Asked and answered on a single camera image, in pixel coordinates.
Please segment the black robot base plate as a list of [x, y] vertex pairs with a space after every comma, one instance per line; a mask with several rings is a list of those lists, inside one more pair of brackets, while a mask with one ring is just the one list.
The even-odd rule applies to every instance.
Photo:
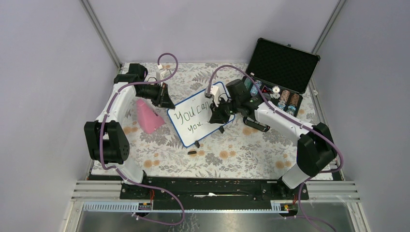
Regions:
[[307, 187], [286, 190], [276, 180], [146, 176], [121, 185], [120, 199], [147, 200], [155, 210], [268, 210], [271, 201], [308, 200]]

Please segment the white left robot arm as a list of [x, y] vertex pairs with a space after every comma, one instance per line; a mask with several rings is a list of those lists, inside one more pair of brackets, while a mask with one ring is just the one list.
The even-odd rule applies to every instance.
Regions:
[[147, 74], [145, 66], [131, 63], [126, 74], [115, 77], [113, 91], [101, 114], [84, 125], [90, 158], [104, 170], [115, 170], [127, 184], [133, 184], [131, 191], [139, 199], [149, 195], [150, 186], [143, 181], [146, 173], [127, 161], [130, 143], [121, 126], [123, 117], [134, 97], [151, 100], [158, 108], [175, 109], [168, 85], [159, 79], [146, 82]]

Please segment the blue framed whiteboard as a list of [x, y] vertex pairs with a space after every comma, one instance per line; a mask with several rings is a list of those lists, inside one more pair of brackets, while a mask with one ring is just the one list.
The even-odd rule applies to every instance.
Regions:
[[175, 109], [167, 110], [171, 124], [185, 148], [218, 131], [222, 126], [201, 123], [209, 122], [211, 118], [212, 99], [205, 97], [205, 91], [206, 88], [177, 103]]

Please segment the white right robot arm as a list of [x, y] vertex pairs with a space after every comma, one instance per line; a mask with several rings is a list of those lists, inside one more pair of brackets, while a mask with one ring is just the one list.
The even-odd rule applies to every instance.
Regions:
[[280, 110], [262, 93], [252, 96], [240, 79], [231, 81], [226, 88], [227, 100], [222, 98], [217, 86], [208, 86], [205, 91], [205, 96], [213, 100], [209, 123], [225, 124], [231, 115], [240, 113], [279, 131], [297, 146], [296, 164], [279, 179], [277, 192], [281, 198], [291, 198], [297, 186], [315, 177], [336, 158], [333, 139], [325, 124], [303, 122]]

